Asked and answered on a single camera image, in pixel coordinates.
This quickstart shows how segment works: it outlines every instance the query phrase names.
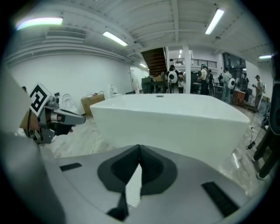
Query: ceiling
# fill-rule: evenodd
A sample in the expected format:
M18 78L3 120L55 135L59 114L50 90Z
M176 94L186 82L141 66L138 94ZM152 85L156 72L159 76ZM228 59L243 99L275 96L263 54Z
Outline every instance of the ceiling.
M217 8L225 13L206 35ZM143 62L143 51L186 43L189 49L219 49L253 64L258 56L272 53L258 22L233 0L47 0L23 19L38 17L63 17L63 24L15 32L7 49L10 64L69 52ZM128 46L104 37L105 31Z

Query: railing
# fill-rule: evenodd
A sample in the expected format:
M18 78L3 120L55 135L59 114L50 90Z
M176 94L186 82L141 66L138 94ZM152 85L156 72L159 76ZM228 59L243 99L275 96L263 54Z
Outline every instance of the railing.
M174 62L174 65L185 65L185 59L177 58L172 59ZM201 59L190 59L191 65L201 66L202 64L206 65L209 68L217 68L217 62L215 61L208 61L208 60L201 60Z

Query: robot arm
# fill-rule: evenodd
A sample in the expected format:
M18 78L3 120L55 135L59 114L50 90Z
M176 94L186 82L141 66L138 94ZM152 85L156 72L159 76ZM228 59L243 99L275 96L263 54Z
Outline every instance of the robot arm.
M73 126L85 123L85 117L60 109L59 98L41 83L35 86L30 97L30 110L37 116L40 126L36 143L51 143L55 135L68 134Z

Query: cardboard box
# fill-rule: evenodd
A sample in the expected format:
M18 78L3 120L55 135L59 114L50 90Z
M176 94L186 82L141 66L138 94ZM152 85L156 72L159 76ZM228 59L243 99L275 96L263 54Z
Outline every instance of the cardboard box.
M82 98L81 101L82 101L82 105L83 105L83 108L84 108L85 115L93 117L93 115L91 113L91 109L89 108L89 106L93 105L95 103L104 101L104 100L105 100L104 94L99 94L99 95L94 95L94 96L91 96L91 97Z
M153 81L154 82L162 82L162 78L161 78L161 76L157 76L157 77L153 78Z
M264 101L270 102L270 98L269 98L269 97L262 96L262 99L263 99Z

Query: black rubber pad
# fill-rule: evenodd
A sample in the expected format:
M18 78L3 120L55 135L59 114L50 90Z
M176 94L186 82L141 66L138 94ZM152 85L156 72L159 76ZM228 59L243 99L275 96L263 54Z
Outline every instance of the black rubber pad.
M81 167L81 166L82 165L80 163L72 163L72 164L60 166L60 169L61 169L62 172L64 172L64 171L67 171L67 170L76 169L76 168Z
M212 199L224 217L229 216L239 209L239 207L223 192L214 182L202 184L202 187Z

